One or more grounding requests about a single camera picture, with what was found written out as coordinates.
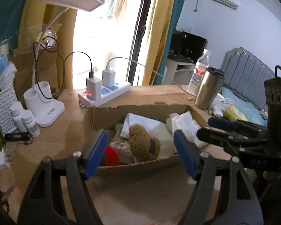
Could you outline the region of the brown plush bear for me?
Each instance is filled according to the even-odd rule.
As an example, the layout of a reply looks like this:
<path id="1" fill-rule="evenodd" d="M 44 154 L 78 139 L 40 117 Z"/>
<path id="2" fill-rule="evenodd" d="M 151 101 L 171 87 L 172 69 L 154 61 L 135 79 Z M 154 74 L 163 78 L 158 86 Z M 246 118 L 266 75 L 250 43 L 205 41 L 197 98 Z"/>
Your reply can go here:
<path id="1" fill-rule="evenodd" d="M 161 147 L 159 139 L 150 135 L 139 124 L 133 124 L 129 128 L 128 143 L 134 157 L 140 162 L 154 161 L 159 156 Z"/>

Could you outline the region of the red round plush object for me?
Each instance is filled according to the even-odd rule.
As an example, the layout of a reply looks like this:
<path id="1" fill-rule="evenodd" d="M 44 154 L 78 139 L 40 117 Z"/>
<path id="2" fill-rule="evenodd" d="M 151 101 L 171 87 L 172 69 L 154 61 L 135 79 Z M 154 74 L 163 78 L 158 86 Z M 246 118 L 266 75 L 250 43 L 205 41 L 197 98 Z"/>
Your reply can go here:
<path id="1" fill-rule="evenodd" d="M 118 166 L 119 164 L 120 164 L 120 158 L 117 152 L 109 145 L 106 146 L 100 165 L 109 167 L 109 166 Z"/>

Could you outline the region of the white embossed paper towel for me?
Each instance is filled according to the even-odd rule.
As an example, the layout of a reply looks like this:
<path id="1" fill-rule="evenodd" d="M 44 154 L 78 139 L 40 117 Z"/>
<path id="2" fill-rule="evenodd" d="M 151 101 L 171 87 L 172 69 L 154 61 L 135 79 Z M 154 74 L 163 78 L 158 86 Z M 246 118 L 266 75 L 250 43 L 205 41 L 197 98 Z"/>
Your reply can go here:
<path id="1" fill-rule="evenodd" d="M 207 143 L 200 141 L 196 133 L 200 129 L 200 126 L 192 118 L 191 113 L 185 112 L 183 114 L 178 113 L 172 113 L 168 116 L 166 119 L 166 125 L 168 131 L 173 135 L 175 131 L 181 130 L 187 140 L 189 142 L 193 142 L 198 148 L 202 148 L 203 146 L 206 146 Z"/>

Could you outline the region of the bag of cotton swabs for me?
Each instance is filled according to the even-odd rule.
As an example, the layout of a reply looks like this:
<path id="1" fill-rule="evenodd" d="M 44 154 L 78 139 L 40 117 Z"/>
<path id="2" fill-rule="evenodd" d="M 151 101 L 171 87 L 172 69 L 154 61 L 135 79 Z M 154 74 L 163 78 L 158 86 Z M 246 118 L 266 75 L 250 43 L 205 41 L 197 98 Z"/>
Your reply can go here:
<path id="1" fill-rule="evenodd" d="M 130 145 L 127 140 L 117 140 L 110 143 L 110 147 L 117 152 L 120 162 L 125 164 L 134 163 L 134 155 L 130 149 Z"/>

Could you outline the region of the yellow tissue pack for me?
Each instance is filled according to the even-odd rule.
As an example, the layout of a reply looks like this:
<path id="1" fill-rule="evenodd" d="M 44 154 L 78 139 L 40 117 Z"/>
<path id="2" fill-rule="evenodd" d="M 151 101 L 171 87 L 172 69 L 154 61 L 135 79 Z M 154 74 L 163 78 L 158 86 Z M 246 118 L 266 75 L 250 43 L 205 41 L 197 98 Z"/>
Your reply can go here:
<path id="1" fill-rule="evenodd" d="M 235 121 L 235 120 L 248 121 L 246 115 L 234 105 L 231 105 L 230 107 L 226 108 L 223 115 L 231 121 Z"/>

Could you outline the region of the grey padded headboard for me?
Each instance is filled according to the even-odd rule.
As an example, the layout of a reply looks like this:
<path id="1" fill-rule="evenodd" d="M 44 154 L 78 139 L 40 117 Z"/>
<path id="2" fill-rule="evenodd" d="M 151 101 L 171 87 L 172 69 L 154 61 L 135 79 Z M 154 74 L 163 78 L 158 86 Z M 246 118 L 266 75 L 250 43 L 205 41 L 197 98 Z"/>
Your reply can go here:
<path id="1" fill-rule="evenodd" d="M 259 111 L 268 110 L 264 82 L 274 78 L 275 73 L 266 64 L 240 47 L 226 52 L 221 70 L 225 74 L 225 88 Z"/>

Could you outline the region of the black scissors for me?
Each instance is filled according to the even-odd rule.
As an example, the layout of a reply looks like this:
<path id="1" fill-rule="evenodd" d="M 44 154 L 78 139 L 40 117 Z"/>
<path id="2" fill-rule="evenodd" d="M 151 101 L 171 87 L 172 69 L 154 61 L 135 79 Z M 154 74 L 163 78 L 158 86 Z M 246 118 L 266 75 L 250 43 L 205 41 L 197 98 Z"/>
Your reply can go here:
<path id="1" fill-rule="evenodd" d="M 6 191 L 1 191 L 0 190 L 0 205 L 2 206 L 3 210 L 6 213 L 9 213 L 9 204 L 7 201 L 7 198 L 11 194 L 11 192 L 14 190 L 14 188 L 17 186 L 17 182 L 11 185 Z"/>

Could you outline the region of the stainless steel tumbler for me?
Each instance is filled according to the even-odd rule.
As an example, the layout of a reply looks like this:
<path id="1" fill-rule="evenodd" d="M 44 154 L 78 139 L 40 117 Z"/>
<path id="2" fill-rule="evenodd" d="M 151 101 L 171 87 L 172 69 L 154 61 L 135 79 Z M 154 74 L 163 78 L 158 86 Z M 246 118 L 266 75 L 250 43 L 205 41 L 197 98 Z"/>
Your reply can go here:
<path id="1" fill-rule="evenodd" d="M 214 67 L 206 69 L 196 89 L 194 104 L 201 110 L 207 110 L 218 94 L 224 82 L 224 72 Z"/>

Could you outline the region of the clear water bottle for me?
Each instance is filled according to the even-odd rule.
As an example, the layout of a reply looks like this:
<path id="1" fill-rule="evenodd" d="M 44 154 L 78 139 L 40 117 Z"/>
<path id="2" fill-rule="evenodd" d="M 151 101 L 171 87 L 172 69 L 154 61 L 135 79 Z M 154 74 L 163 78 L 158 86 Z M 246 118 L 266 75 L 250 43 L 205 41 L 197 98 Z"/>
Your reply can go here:
<path id="1" fill-rule="evenodd" d="M 187 91 L 188 93 L 196 97 L 196 89 L 201 82 L 201 78 L 203 77 L 206 69 L 210 65 L 210 51 L 207 49 L 203 50 L 202 56 L 197 60 L 192 77 L 190 79 Z"/>

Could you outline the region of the brown cardboard box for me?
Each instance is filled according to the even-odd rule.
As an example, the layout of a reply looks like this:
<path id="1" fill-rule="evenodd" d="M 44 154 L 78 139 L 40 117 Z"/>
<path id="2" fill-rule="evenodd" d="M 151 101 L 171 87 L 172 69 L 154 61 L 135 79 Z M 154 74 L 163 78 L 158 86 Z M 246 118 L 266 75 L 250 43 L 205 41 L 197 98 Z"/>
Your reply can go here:
<path id="1" fill-rule="evenodd" d="M 105 157 L 96 175 L 134 173 L 166 167 L 180 161 L 173 134 L 181 130 L 197 147 L 206 145 L 196 132 L 207 127 L 207 121 L 195 109 L 184 104 L 154 103 L 117 107 L 88 107 L 83 119 L 84 143 L 95 139 L 99 130 L 108 135 Z"/>

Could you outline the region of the black monitor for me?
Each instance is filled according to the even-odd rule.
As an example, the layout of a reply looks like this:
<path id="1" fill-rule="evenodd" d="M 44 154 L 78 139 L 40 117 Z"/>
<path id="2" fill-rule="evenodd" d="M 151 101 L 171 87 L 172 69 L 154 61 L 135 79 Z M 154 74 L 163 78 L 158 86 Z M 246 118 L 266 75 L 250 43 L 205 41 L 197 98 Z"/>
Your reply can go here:
<path id="1" fill-rule="evenodd" d="M 171 37 L 169 55 L 196 62 L 207 48 L 207 44 L 208 40 L 203 37 L 175 29 Z"/>

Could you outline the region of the white pill bottle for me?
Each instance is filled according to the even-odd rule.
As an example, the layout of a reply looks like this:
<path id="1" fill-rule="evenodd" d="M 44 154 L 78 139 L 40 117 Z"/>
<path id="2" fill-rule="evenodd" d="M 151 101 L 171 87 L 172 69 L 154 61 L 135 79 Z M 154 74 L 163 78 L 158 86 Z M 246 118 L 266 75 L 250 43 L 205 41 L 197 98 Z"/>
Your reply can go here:
<path id="1" fill-rule="evenodd" d="M 40 129 L 31 110 L 22 113 L 22 122 L 32 137 L 36 138 L 40 135 Z"/>
<path id="2" fill-rule="evenodd" d="M 14 121 L 16 128 L 20 132 L 27 132 L 27 129 L 22 121 L 22 114 L 24 113 L 25 110 L 24 110 L 21 102 L 19 102 L 19 101 L 14 102 L 12 104 L 12 106 L 10 107 L 10 110 L 11 110 L 13 121 Z"/>

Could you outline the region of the white perforated basket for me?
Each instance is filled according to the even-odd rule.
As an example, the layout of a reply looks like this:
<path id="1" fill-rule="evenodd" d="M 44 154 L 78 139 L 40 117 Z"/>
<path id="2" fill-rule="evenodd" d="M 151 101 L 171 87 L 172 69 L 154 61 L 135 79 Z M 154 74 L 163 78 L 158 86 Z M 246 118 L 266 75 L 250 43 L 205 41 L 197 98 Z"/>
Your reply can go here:
<path id="1" fill-rule="evenodd" d="M 13 86 L 0 92 L 0 127 L 3 135 L 16 130 L 10 108 L 17 101 L 18 99 Z"/>

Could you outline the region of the white power strip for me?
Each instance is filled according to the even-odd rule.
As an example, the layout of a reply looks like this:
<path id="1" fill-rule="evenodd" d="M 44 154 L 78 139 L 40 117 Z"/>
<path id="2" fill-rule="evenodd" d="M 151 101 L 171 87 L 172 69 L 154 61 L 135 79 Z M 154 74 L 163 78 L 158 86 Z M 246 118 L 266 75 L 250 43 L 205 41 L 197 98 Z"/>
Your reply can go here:
<path id="1" fill-rule="evenodd" d="M 101 99 L 99 100 L 92 100 L 87 96 L 86 89 L 80 91 L 78 93 L 78 100 L 80 106 L 85 108 L 88 106 L 95 106 L 99 107 L 114 98 L 128 92 L 130 90 L 131 84 L 127 81 L 122 81 L 119 83 L 114 84 L 114 86 L 108 88 L 106 86 L 101 87 Z"/>

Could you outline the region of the yellow curtain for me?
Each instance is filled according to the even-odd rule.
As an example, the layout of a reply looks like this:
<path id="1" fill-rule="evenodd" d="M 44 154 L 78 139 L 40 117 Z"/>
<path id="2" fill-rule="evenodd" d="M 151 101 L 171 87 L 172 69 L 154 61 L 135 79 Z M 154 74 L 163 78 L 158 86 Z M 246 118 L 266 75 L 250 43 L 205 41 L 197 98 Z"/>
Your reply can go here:
<path id="1" fill-rule="evenodd" d="M 174 0 L 154 0 L 142 85 L 152 85 L 164 53 Z"/>

